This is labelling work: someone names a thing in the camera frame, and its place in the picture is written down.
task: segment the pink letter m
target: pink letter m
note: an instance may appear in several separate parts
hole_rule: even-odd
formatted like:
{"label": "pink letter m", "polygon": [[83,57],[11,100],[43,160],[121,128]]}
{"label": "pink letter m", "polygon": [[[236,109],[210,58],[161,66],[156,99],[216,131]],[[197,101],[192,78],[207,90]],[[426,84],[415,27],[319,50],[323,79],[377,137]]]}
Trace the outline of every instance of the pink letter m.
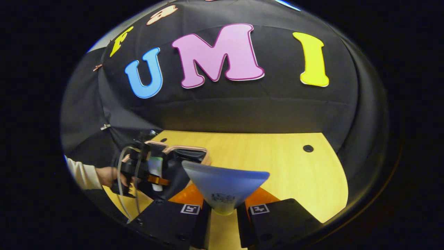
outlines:
{"label": "pink letter m", "polygon": [[264,77],[264,70],[258,66],[251,44],[250,24],[230,24],[222,27],[211,47],[196,34],[182,36],[172,43],[179,50],[184,79],[182,87],[196,88],[205,82],[197,73],[196,63],[212,81],[218,81],[225,56],[228,70],[225,77],[233,81],[255,80]]}

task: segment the human hand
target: human hand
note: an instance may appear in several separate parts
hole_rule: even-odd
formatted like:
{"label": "human hand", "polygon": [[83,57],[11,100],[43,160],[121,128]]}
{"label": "human hand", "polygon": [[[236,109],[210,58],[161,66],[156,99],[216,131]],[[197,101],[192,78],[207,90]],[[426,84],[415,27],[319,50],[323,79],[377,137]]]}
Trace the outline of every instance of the human hand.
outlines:
{"label": "human hand", "polygon": [[[112,183],[115,179],[117,179],[117,168],[95,168],[95,171],[97,172],[97,177],[99,178],[100,184],[103,186],[111,188]],[[127,178],[122,173],[120,173],[120,181],[124,186],[128,187]]]}

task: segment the white translucent cone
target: white translucent cone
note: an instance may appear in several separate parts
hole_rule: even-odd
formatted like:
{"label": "white translucent cone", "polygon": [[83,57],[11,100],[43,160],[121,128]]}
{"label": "white translucent cone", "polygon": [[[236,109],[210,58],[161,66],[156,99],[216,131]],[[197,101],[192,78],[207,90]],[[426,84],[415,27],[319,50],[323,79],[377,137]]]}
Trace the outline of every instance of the white translucent cone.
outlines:
{"label": "white translucent cone", "polygon": [[230,215],[270,177],[268,172],[225,169],[182,161],[205,201],[219,215]]}

